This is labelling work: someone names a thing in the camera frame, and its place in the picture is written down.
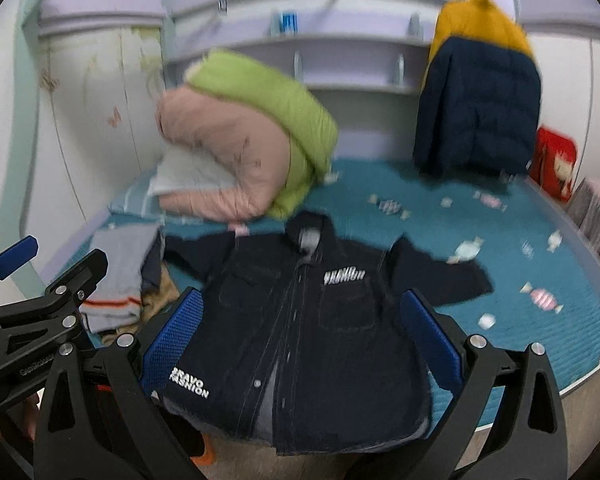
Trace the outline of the dark denim jacket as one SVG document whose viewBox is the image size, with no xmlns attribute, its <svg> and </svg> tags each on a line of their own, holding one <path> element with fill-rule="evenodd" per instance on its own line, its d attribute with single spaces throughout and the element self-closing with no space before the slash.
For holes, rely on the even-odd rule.
<svg viewBox="0 0 600 480">
<path fill-rule="evenodd" d="M 492 292 L 472 261 L 406 238 L 389 249 L 338 236 L 302 211 L 282 232 L 166 239 L 164 258 L 202 286 L 201 321 L 161 394 L 203 430 L 280 454 L 390 448 L 426 434 L 428 372 L 399 323 L 415 289 L 434 307 Z"/>
</svg>

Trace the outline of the grey folded garment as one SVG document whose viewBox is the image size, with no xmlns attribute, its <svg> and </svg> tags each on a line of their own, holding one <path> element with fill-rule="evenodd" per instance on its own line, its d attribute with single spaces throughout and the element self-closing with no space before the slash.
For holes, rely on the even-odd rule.
<svg viewBox="0 0 600 480">
<path fill-rule="evenodd" d="M 97 230 L 90 249 L 100 249 L 108 269 L 95 291 L 80 305 L 91 333 L 108 332 L 137 323 L 142 313 L 142 270 L 147 255 L 158 249 L 161 235 L 157 223 L 129 223 Z"/>
</svg>

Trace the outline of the tan folded garment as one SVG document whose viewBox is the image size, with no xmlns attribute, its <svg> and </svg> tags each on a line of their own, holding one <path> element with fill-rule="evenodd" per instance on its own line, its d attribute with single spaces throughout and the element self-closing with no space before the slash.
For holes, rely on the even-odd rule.
<svg viewBox="0 0 600 480">
<path fill-rule="evenodd" d="M 104 346 L 110 346 L 117 338 L 125 333 L 137 334 L 154 316 L 163 311 L 180 296 L 180 292 L 171 278 L 165 263 L 161 265 L 160 285 L 158 290 L 146 292 L 142 296 L 142 307 L 140 308 L 140 319 L 131 325 L 121 326 L 99 335 L 100 342 Z"/>
</svg>

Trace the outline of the navy folded garment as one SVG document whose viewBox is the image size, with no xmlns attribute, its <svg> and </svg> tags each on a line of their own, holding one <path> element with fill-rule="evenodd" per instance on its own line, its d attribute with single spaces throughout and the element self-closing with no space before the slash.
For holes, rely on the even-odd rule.
<svg viewBox="0 0 600 480">
<path fill-rule="evenodd" d="M 160 288 L 163 246 L 163 236 L 158 231 L 140 268 L 140 277 L 142 278 L 140 291 L 143 295 L 148 294 L 148 292 L 155 292 Z"/>
</svg>

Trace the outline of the striped sheet under pillow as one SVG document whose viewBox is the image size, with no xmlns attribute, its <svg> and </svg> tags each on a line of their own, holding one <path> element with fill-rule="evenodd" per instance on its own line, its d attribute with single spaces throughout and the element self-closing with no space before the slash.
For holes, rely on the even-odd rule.
<svg viewBox="0 0 600 480">
<path fill-rule="evenodd" d="M 187 226 L 188 224 L 202 223 L 201 219 L 195 217 L 170 214 L 170 212 L 164 211 L 159 205 L 158 197 L 149 194 L 149 183 L 153 176 L 153 174 L 143 174 L 136 179 L 126 191 L 109 204 L 109 211 L 112 214 L 128 214 L 162 224 L 172 223 Z"/>
</svg>

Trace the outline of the teal candy print bedspread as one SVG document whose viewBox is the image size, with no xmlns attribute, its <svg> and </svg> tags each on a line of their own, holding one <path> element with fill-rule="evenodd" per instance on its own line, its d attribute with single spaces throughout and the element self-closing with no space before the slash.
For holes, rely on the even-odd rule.
<svg viewBox="0 0 600 480">
<path fill-rule="evenodd" d="M 135 333 L 190 288 L 201 300 L 159 340 L 147 394 L 203 432 L 283 454 L 388 448 L 440 416 L 409 290 L 495 337 L 546 345 L 558 385 L 600 356 L 600 298 L 524 181 L 433 188 L 411 166 L 343 160 L 290 217 L 106 217 L 108 260 L 79 318 L 97 342 Z"/>
</svg>

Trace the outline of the light blue pillow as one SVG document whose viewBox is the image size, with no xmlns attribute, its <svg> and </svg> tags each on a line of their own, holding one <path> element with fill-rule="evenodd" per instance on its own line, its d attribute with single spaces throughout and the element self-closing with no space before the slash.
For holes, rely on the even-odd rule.
<svg viewBox="0 0 600 480">
<path fill-rule="evenodd" d="M 180 191 L 219 191 L 236 186 L 235 177 L 207 151 L 169 148 L 148 184 L 149 196 Z"/>
</svg>

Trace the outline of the red cartoon cushion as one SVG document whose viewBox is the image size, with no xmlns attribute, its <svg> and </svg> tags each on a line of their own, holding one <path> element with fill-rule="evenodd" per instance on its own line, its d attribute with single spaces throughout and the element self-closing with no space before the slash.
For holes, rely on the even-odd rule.
<svg viewBox="0 0 600 480">
<path fill-rule="evenodd" d="M 569 136 L 540 127 L 529 176 L 554 200 L 568 202 L 572 195 L 577 145 Z"/>
</svg>

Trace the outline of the pink green folded quilt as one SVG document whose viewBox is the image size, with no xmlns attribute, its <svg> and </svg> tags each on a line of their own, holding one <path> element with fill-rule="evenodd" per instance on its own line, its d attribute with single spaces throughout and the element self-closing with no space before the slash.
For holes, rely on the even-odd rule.
<svg viewBox="0 0 600 480">
<path fill-rule="evenodd" d="M 205 150 L 234 188 L 158 196 L 160 207 L 230 223 L 290 217 L 332 170 L 338 126 L 300 82 L 248 55 L 214 50 L 186 70 L 157 103 L 166 142 Z"/>
</svg>

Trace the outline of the yellow navy puffer jacket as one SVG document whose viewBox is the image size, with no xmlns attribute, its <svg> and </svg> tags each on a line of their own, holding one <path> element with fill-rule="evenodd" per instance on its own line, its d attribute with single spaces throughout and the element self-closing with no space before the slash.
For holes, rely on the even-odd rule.
<svg viewBox="0 0 600 480">
<path fill-rule="evenodd" d="M 445 3 L 420 92 L 414 165 L 430 178 L 455 171 L 526 174 L 541 96 L 522 27 L 492 0 Z"/>
</svg>

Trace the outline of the blue box on shelf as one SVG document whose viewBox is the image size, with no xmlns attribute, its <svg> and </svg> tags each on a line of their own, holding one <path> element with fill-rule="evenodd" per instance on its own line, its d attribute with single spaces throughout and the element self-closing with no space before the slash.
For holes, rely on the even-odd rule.
<svg viewBox="0 0 600 480">
<path fill-rule="evenodd" d="M 296 12 L 286 11 L 280 14 L 279 30 L 282 35 L 295 35 L 298 29 L 298 15 Z"/>
</svg>

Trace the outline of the lavender headboard shelf unit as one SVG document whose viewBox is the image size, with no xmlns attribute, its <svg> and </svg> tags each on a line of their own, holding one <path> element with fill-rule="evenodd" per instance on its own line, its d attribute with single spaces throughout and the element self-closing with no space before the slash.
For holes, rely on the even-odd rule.
<svg viewBox="0 0 600 480">
<path fill-rule="evenodd" d="M 171 78 L 213 49 L 304 84 L 332 114 L 340 158 L 407 160 L 434 23 L 450 0 L 164 0 Z M 280 14 L 298 32 L 280 33 Z"/>
</svg>

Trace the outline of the mint green bed frame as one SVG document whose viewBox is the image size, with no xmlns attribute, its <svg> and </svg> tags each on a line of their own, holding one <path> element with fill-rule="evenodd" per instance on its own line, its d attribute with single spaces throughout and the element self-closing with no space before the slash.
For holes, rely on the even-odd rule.
<svg viewBox="0 0 600 480">
<path fill-rule="evenodd" d="M 38 11 L 43 0 L 19 0 L 14 32 L 12 134 L 0 201 L 0 248 L 20 241 L 38 137 Z"/>
</svg>

